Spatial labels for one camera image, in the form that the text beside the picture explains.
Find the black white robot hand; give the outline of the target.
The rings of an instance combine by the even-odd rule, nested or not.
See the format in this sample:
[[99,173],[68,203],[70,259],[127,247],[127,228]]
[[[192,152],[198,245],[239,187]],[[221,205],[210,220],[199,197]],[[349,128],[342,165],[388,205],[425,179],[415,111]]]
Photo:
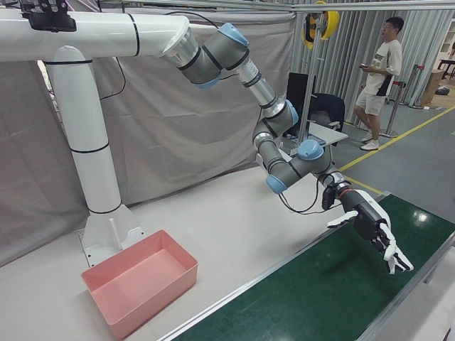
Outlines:
[[389,274],[413,271],[414,266],[397,245],[388,213],[363,190],[346,189],[338,197],[344,214],[326,224],[335,228],[353,223],[355,231],[378,250]]

